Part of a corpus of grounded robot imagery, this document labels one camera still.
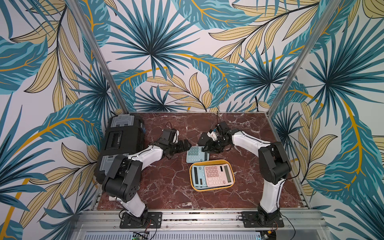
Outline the yellow plastic tray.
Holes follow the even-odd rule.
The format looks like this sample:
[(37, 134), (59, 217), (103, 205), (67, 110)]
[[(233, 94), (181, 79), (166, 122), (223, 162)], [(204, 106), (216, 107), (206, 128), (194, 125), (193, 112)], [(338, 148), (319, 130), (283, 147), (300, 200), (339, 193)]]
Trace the yellow plastic tray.
[(233, 172), (231, 164), (228, 161), (226, 161), (226, 160), (213, 160), (213, 161), (207, 161), (207, 162), (200, 162), (200, 163), (192, 164), (191, 167), (190, 167), (190, 182), (191, 182), (191, 186), (193, 187), (193, 189), (195, 191), (197, 191), (197, 192), (207, 192), (207, 191), (216, 191), (216, 190), (227, 189), (227, 188), (232, 187), (234, 185), (234, 183), (232, 185), (226, 186), (226, 187), (220, 187), (220, 188), (210, 188), (210, 187), (208, 187), (207, 189), (204, 189), (204, 190), (197, 190), (193, 186), (193, 180), (192, 180), (192, 167), (193, 166), (210, 166), (210, 165), (223, 165), (223, 164), (229, 164), (229, 166), (231, 167), (231, 170)]

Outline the small teal calculator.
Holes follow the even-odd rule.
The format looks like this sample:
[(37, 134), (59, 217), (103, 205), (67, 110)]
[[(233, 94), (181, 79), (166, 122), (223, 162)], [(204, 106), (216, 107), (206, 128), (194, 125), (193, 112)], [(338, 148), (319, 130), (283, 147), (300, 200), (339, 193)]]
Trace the small teal calculator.
[(204, 190), (208, 188), (206, 176), (205, 176), (205, 166), (192, 167), (192, 180), (193, 180), (193, 186), (197, 190)]

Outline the pink calculator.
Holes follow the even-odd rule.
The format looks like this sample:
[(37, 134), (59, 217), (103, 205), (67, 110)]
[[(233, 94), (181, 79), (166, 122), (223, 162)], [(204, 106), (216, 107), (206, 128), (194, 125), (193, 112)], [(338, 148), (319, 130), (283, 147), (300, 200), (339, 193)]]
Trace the pink calculator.
[(232, 185), (235, 180), (229, 164), (204, 166), (208, 187), (220, 188)]

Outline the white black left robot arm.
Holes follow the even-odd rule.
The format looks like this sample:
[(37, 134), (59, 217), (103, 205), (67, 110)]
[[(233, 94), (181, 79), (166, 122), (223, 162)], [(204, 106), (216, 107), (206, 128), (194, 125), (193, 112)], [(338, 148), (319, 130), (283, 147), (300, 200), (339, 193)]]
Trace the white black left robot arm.
[(120, 202), (129, 215), (144, 218), (148, 208), (138, 195), (142, 170), (165, 157), (190, 150), (191, 143), (178, 137), (179, 131), (167, 129), (146, 149), (128, 156), (116, 156), (102, 183), (103, 191)]

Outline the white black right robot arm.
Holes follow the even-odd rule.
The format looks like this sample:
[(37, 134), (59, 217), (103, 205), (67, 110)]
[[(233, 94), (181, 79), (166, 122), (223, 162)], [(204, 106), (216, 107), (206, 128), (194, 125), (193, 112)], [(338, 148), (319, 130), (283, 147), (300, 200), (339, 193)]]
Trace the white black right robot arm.
[(221, 122), (215, 129), (203, 132), (198, 145), (210, 154), (222, 153), (227, 146), (237, 146), (258, 157), (260, 173), (264, 178), (263, 196), (258, 211), (265, 215), (279, 213), (283, 185), (292, 170), (283, 143), (258, 139), (245, 131), (231, 129), (226, 122)]

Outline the black upside-down calculator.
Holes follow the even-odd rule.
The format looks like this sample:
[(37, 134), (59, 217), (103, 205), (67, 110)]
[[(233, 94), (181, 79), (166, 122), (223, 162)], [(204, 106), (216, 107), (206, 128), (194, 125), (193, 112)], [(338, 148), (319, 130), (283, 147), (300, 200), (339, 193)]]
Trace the black upside-down calculator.
[(212, 138), (209, 136), (209, 132), (203, 132), (198, 140), (198, 146), (204, 147)]

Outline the black plastic toolbox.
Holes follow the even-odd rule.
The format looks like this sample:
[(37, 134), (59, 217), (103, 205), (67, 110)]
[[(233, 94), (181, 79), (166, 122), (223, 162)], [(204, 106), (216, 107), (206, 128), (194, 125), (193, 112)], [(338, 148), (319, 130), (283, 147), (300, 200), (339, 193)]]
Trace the black plastic toolbox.
[(138, 115), (118, 115), (111, 117), (102, 141), (94, 175), (102, 184), (114, 158), (128, 156), (144, 149), (145, 122)]

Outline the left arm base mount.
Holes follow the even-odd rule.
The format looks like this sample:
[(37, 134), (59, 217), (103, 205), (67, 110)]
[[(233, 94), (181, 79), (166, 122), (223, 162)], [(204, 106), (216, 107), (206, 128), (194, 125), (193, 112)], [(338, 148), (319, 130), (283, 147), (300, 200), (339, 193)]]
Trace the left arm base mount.
[(124, 212), (121, 216), (120, 229), (159, 229), (162, 226), (162, 218), (162, 212), (144, 212), (142, 217)]

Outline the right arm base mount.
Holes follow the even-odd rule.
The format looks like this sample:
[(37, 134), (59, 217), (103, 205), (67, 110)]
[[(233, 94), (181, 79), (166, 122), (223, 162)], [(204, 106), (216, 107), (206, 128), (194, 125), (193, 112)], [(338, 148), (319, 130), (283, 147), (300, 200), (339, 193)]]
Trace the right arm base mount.
[(285, 226), (279, 211), (271, 214), (263, 211), (241, 212), (238, 216), (245, 228), (271, 228), (278, 229)]

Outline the aluminium front rail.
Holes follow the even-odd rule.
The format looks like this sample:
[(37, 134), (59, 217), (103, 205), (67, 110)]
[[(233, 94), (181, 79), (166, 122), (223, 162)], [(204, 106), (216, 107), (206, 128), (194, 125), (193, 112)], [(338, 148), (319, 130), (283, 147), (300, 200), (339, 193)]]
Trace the aluminium front rail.
[(318, 210), (282, 209), (270, 227), (247, 227), (243, 209), (161, 210), (149, 228), (122, 229), (120, 211), (86, 211), (71, 240), (331, 240)]

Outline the left aluminium corner post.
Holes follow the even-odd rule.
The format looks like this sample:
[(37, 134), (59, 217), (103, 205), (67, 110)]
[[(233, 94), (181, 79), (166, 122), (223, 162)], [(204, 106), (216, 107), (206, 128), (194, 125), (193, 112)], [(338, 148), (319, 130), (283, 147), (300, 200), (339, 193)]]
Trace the left aluminium corner post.
[(127, 109), (127, 107), (125, 105), (125, 101), (123, 100), (123, 98), (122, 98), (122, 96), (118, 90), (118, 87), (117, 87), (117, 84), (114, 80), (114, 77), (113, 77), (113, 75), (112, 75), (112, 73), (111, 73), (111, 71), (107, 65), (107, 62), (105, 61), (105, 59), (102, 55), (102, 52), (99, 48), (97, 40), (96, 40), (92, 30), (91, 30), (91, 26), (89, 26), (87, 19), (86, 19), (86, 16), (84, 15), (84, 12), (82, 11), (79, 2), (75, 1), (75, 0), (69, 0), (67, 2), (68, 2), (69, 7), (71, 8), (71, 10), (73, 12), (75, 20), (78, 22), (79, 27), (83, 31), (85, 38), (86, 38), (87, 42), (89, 43), (91, 52), (93, 52), (93, 54), (95, 55), (95, 59), (98, 62), (99, 67), (102, 70), (102, 73), (106, 77), (107, 83), (109, 84), (112, 92), (114, 93), (114, 95), (116, 97), (118, 105), (120, 106), (120, 108), (122, 109), (124, 114), (128, 114), (129, 110)]

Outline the aluminium corner post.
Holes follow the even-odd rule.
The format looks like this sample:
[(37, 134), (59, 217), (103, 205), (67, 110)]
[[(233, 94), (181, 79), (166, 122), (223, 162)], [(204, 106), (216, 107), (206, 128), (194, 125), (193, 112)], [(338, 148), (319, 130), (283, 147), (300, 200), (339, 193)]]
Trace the aluminium corner post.
[(112, 73), (111, 73), (111, 71), (107, 65), (107, 62), (105, 61), (105, 59), (102, 55), (102, 52), (99, 48), (97, 40), (96, 40), (92, 30), (91, 30), (91, 26), (89, 26), (87, 19), (86, 19), (86, 16), (84, 15), (84, 12), (82, 11), (79, 2), (75, 1), (75, 0), (69, 0), (67, 2), (68, 2), (69, 7), (71, 8), (71, 10), (73, 12), (75, 20), (78, 22), (79, 27), (83, 31), (85, 38), (86, 38), (87, 42), (89, 43), (91, 52), (93, 52), (93, 54), (95, 55), (95, 59), (98, 62), (99, 67), (102, 70), (102, 73), (106, 77), (107, 83), (109, 84), (112, 92), (114, 93), (114, 95), (116, 97), (118, 105), (120, 106), (120, 108), (122, 109), (124, 114), (128, 114), (129, 110), (127, 109), (127, 107), (125, 105), (125, 101), (123, 100), (123, 98), (122, 98), (122, 96), (118, 90), (118, 87), (117, 87), (117, 84), (114, 80), (114, 77), (113, 77), (113, 75), (112, 75)]
[(331, 17), (333, 16), (334, 12), (337, 10), (339, 4), (342, 1), (330, 1), (330, 3), (325, 8), (324, 14), (319, 18), (319, 23), (315, 26), (313, 33), (309, 36), (306, 44), (303, 47), (303, 50), (299, 54), (297, 60), (295, 61), (293, 68), (290, 70), (285, 82), (281, 85), (281, 88), (279, 92), (277, 93), (270, 109), (266, 113), (266, 116), (268, 118), (271, 118), (274, 113), (276, 112), (279, 102), (284, 97), (285, 92), (291, 85), (294, 77), (296, 76), (298, 70), (300, 69), (302, 63), (306, 59), (307, 55), (310, 53), (312, 48), (314, 47), (315, 43), (319, 39), (319, 37), (322, 35), (322, 32), (327, 27), (327, 24)]

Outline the right aluminium corner post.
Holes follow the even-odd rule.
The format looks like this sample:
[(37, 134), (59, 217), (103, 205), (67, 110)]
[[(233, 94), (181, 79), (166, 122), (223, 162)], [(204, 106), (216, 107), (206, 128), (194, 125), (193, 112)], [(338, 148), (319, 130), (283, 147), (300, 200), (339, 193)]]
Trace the right aluminium corner post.
[(337, 10), (339, 4), (342, 1), (330, 1), (330, 3), (325, 8), (324, 14), (319, 18), (319, 23), (315, 26), (313, 33), (309, 36), (306, 44), (303, 47), (303, 50), (299, 54), (297, 60), (295, 61), (293, 68), (290, 70), (285, 82), (281, 85), (281, 88), (279, 92), (277, 93), (270, 109), (266, 113), (266, 116), (268, 118), (271, 118), (274, 113), (276, 112), (279, 102), (284, 97), (285, 92), (291, 85), (294, 77), (296, 76), (298, 70), (300, 69), (302, 63), (306, 59), (307, 55), (310, 53), (312, 48), (314, 47), (315, 43), (319, 39), (319, 37), (322, 35), (322, 32), (327, 27), (327, 24), (331, 17), (333, 16), (334, 12)]

